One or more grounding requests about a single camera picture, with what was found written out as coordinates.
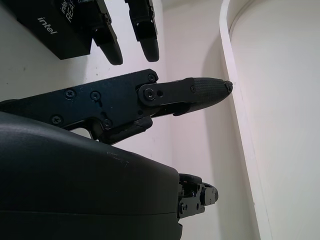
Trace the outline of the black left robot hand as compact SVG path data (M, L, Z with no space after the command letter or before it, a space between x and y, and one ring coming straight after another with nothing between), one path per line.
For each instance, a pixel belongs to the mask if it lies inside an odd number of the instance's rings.
M100 47L108 61L115 66L123 64L122 52L112 27L112 19L103 0L78 0L81 25ZM155 11L151 0L126 0L136 40L148 62L160 58Z

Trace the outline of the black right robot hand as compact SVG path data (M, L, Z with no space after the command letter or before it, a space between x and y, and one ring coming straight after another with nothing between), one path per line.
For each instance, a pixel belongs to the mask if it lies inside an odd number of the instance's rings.
M1 239L179 240L180 220L217 189L115 144L232 91L211 77L158 83L146 69L1 102Z

